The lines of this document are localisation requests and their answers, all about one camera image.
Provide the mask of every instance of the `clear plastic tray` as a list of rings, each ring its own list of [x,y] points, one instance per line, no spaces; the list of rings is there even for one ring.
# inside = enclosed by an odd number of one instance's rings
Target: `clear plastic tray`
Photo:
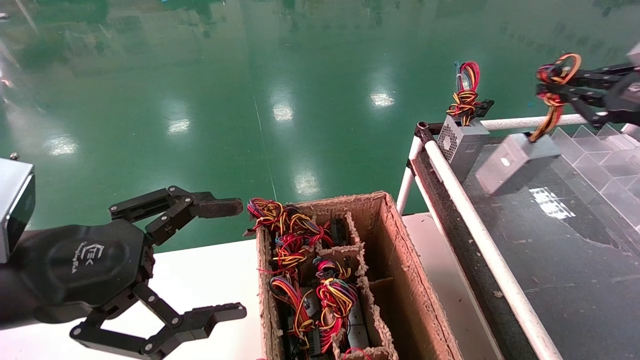
[[[640,231],[640,143],[605,125],[597,134],[580,126],[573,136],[551,136],[564,159]]]

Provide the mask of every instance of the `white table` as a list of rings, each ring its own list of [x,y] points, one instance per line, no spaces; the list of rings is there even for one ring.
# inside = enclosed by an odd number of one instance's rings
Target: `white table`
[[[498,359],[496,346],[449,244],[427,214],[407,215],[409,229],[425,272],[443,303],[466,360]],[[149,286],[179,313],[194,307],[241,302],[242,320],[223,322],[211,337],[184,343],[169,360],[256,360],[262,357],[255,240],[156,255]],[[2,359],[124,360],[125,357],[84,348],[69,338],[80,320],[59,325],[38,324],[0,332]],[[137,303],[103,328],[149,337],[161,327],[147,308]]]

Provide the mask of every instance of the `cardboard divider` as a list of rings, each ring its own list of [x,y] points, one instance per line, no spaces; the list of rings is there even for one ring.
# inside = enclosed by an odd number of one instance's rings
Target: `cardboard divider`
[[[360,236],[358,235],[358,229],[356,229],[356,225],[353,222],[353,216],[351,216],[350,211],[344,214],[344,220],[347,223],[347,229],[349,231],[349,244],[350,245],[359,244]]]
[[[370,347],[363,349],[372,360],[462,360],[444,310],[422,270],[413,244],[387,193],[372,193],[304,202],[297,207],[324,225],[331,217],[342,217],[348,228],[351,245],[322,249],[312,256],[330,258],[355,271],[356,287]],[[267,268],[272,256],[270,237],[261,229],[257,233],[259,266]],[[263,349],[269,360],[284,360],[276,300],[268,281],[273,275],[260,273],[260,317],[263,326]],[[333,339],[333,356],[343,360],[339,343],[346,331]],[[364,360],[361,352],[347,360]]]

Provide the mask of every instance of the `colorful wire bundle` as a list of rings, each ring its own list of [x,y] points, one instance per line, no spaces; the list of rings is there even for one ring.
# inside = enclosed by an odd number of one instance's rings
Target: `colorful wire bundle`
[[[318,279],[337,277],[346,280],[351,276],[350,268],[343,268],[342,265],[329,259],[315,258],[314,266],[317,269],[316,277]]]
[[[331,266],[322,261],[318,263]],[[342,328],[349,327],[349,312],[358,301],[358,295],[353,285],[335,277],[321,278],[316,294],[323,308],[319,328],[322,352],[326,352],[331,346],[332,336],[338,335]]]
[[[563,66],[565,61],[569,58],[573,59],[572,65]],[[582,58],[578,54],[564,54],[555,63],[541,66],[538,69],[536,77],[545,84],[563,85],[569,82],[569,80],[571,80],[575,73],[580,69],[581,62]],[[560,116],[562,116],[565,104],[557,94],[546,92],[538,94],[538,97],[541,98],[549,107],[549,111],[547,112],[547,117],[542,124],[540,124],[540,126],[538,126],[538,128],[529,137],[530,142],[538,141],[544,134],[548,134],[557,125],[560,121]]]
[[[295,272],[298,265],[307,259],[303,236],[286,234],[276,238],[275,243],[278,257],[273,259],[278,261],[278,269],[290,273]]]
[[[282,228],[281,221],[282,214],[284,214],[284,207],[281,203],[256,197],[249,200],[246,209],[249,211],[249,214],[256,218],[253,230],[258,229],[260,226],[267,227],[272,231]]]
[[[276,276],[269,282],[271,292],[273,296],[282,300],[294,310],[293,327],[289,333],[295,335],[297,338],[304,342],[302,349],[308,348],[306,332],[313,329],[313,320],[309,318],[307,310],[304,308],[304,299],[313,290],[309,290],[306,294],[302,295],[300,289],[297,286],[293,286],[287,279],[282,276]]]
[[[284,206],[277,201],[257,197],[249,200],[246,208],[256,218],[253,230],[264,226],[279,234],[305,236],[309,246],[313,246],[317,241],[324,241],[330,247],[333,246],[333,240],[327,230],[329,222],[324,226],[318,226],[295,206]]]
[[[469,80],[469,87],[465,88],[463,76]],[[474,118],[476,106],[480,105],[476,99],[476,90],[480,84],[480,67],[474,61],[468,61],[460,66],[460,71],[456,78],[458,91],[453,93],[455,103],[449,106],[447,114],[452,117],[459,117],[462,126],[468,126]]]

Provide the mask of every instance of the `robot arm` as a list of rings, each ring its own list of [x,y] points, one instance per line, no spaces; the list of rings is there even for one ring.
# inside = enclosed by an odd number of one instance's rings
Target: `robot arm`
[[[558,95],[595,129],[608,122],[640,126],[640,44],[628,57],[630,63],[578,70],[566,84],[543,82],[536,92]],[[541,71],[547,73],[543,78],[552,78],[559,76],[563,68],[557,63],[541,67],[539,74]],[[607,113],[598,115],[592,107],[603,108]]]
[[[218,322],[244,318],[246,309],[237,303],[178,314],[148,287],[153,245],[195,217],[234,216],[242,207],[240,199],[215,199],[211,193],[171,186],[111,206],[113,220],[106,225],[21,234],[8,261],[0,264],[0,329],[86,317],[71,330],[71,338],[88,348],[153,360],[185,341],[208,338]],[[158,214],[145,231],[133,225]],[[139,300],[164,322],[156,335],[144,339],[100,328]]]

